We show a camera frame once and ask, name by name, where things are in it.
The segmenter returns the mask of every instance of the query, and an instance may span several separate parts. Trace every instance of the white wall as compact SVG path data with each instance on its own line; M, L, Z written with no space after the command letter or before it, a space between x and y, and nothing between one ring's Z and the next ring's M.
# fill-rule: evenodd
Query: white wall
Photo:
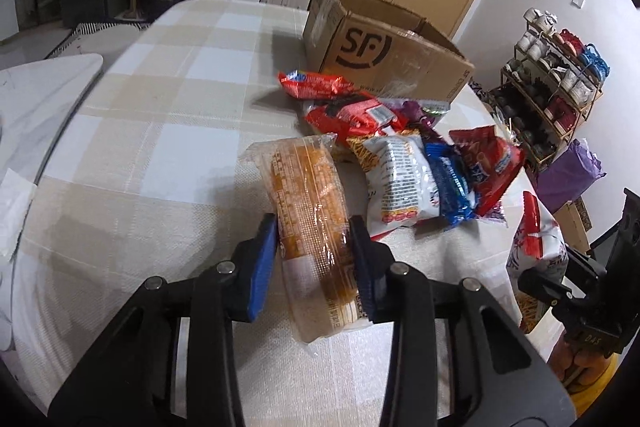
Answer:
M11 37L18 30L15 0L0 0L0 41Z
M476 65L476 81L491 88L499 84L500 67L513 56L513 44L525 28L522 14L531 6L555 13L560 28L569 28L585 44L596 44L611 74L591 118L576 133L587 138L607 171L583 196L593 241L620 219L623 188L640 193L640 13L631 0L585 0L582 9L570 3L481 0L458 45Z

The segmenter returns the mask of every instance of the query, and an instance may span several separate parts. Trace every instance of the white snack bag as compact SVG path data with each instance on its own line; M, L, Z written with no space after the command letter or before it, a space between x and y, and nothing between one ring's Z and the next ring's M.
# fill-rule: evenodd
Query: white snack bag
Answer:
M349 140L367 175L371 237L440 215L440 197L419 134Z
M507 273L518 307L522 312L520 329L531 332L548 310L545 303L521 292L518 277L529 268L545 274L549 279L562 282L569 257L564 238L554 216L531 192L524 191L524 213L513 236L507 260Z

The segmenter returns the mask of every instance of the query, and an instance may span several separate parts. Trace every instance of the cardboard box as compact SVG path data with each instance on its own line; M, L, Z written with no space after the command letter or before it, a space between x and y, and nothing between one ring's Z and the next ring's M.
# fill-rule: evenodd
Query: cardboard box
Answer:
M383 0L311 0L304 41L310 71L379 96L452 102L474 71L427 20Z
M574 203L565 203L555 214L554 219L560 225L564 242L580 253L590 249L587 233Z

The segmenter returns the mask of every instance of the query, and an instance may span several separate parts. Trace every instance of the snack bag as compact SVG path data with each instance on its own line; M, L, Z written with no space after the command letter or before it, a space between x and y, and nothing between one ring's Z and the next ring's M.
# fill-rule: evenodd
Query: snack bag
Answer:
M322 133L337 134L341 144L346 144L348 137L392 134L402 131L406 126L404 116L385 107L366 91L313 108L305 120Z
M478 206L484 216L500 200L522 167L525 154L504 138L495 136L495 126L449 132L472 179Z
M371 237L440 215L438 186L417 133L350 138L348 143L367 176L367 230Z
M409 100L407 98L379 98L386 107L403 114L408 123L425 123L433 127L451 110L449 102L438 100Z
M289 308L305 343L368 324L353 278L348 215L331 141L307 136L254 143L245 153L277 209Z
M518 277L524 270L535 267L550 279L560 283L566 272L569 258L560 226L531 192L523 192L524 213L507 260L507 273L518 307L522 312L520 329L529 333L536 327L548 306L521 292Z
M452 227L467 219L473 219L475 214L472 201L476 198L464 177L460 155L453 146L442 143L428 143L424 146L424 151L438 185L440 215L445 217Z
M476 219L486 223L498 223L504 227L509 226L509 223L507 223L507 216L504 213L504 207L502 206L502 200L494 204L494 206L492 206L484 216L480 217L476 214Z
M287 94L302 100L330 100L355 91L353 84L334 74L292 71L279 73L278 80Z

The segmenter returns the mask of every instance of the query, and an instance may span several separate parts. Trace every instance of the sf logo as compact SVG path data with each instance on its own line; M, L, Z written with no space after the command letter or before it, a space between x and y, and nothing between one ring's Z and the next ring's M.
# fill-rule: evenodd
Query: sf logo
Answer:
M363 37L363 31L359 28L349 28L345 36L349 45L342 45L340 51L348 57L338 55L335 61L353 70L365 70L377 66L388 54L391 48L391 37L384 38L375 33L367 33Z

